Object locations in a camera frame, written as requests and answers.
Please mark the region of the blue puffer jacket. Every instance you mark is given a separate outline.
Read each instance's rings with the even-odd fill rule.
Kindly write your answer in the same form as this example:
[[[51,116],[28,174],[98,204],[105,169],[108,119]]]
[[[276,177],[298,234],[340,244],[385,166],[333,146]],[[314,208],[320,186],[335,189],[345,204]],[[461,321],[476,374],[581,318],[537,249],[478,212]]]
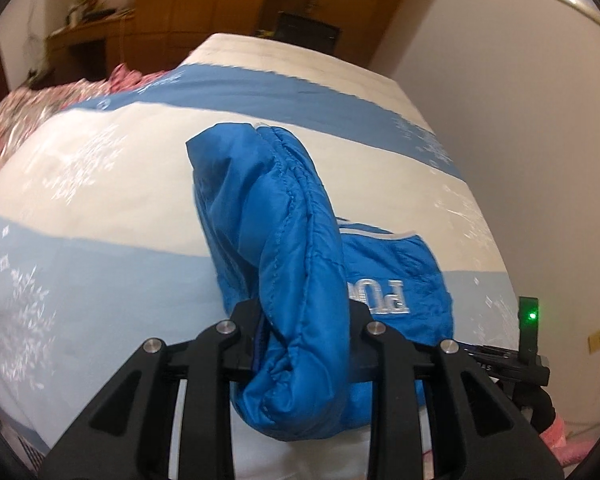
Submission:
[[[256,300],[263,314],[237,413],[283,441],[368,425],[372,388],[349,376],[349,304],[418,344],[450,338],[453,300],[431,250],[418,235],[338,218],[284,128],[223,122],[186,148],[224,308]]]

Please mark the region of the pink fuzzy sleeve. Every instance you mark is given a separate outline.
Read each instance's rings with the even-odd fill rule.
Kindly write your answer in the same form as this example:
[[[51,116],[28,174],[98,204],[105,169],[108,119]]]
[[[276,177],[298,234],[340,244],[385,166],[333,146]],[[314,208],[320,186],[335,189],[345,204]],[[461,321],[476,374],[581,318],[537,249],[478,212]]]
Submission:
[[[569,442],[566,437],[566,424],[556,415],[554,422],[540,433],[542,441],[552,451],[562,468],[580,464],[594,448],[595,442]]]

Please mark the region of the blue and white bedsheet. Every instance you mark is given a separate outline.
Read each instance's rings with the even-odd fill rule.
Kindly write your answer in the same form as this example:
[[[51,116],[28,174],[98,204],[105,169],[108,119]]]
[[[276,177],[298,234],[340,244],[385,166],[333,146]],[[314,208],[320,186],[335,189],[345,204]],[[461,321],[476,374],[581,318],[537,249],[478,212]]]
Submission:
[[[185,147],[221,122],[292,132],[347,236],[420,237],[455,339],[516,346],[517,301],[486,219],[398,84],[216,34],[157,80],[47,119],[0,170],[0,479],[33,478],[143,341],[186,341],[224,316]]]

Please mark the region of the pink floral quilt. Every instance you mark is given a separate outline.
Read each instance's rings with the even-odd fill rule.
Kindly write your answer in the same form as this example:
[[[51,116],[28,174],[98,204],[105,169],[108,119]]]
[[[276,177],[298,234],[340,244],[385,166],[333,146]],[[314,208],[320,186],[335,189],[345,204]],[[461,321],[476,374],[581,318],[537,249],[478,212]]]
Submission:
[[[165,73],[160,70],[143,74],[122,63],[106,80],[80,79],[43,90],[19,88],[9,92],[0,102],[0,170],[40,125],[65,108],[89,99],[138,89]]]

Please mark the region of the wooden desk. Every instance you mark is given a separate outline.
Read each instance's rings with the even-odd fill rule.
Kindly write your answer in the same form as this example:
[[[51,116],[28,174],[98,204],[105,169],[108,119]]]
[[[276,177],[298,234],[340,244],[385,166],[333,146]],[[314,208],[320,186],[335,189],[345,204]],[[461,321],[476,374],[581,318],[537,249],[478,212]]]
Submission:
[[[107,79],[120,63],[124,36],[134,32],[134,13],[66,26],[45,39],[46,61],[54,84]]]

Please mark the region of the black television screen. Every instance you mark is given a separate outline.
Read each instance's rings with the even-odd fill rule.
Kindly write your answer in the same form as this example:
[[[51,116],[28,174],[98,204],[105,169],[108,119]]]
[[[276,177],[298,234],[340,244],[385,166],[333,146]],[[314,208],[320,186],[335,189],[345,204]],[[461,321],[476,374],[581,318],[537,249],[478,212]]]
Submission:
[[[283,44],[333,55],[341,29],[306,16],[280,12],[272,39]]]

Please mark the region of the yellow wall socket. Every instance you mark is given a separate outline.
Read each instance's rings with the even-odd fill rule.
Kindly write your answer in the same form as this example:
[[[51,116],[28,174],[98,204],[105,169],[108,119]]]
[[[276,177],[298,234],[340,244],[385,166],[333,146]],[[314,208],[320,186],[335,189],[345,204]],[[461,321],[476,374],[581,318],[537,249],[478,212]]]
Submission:
[[[588,335],[588,353],[593,354],[600,351],[600,330]]]

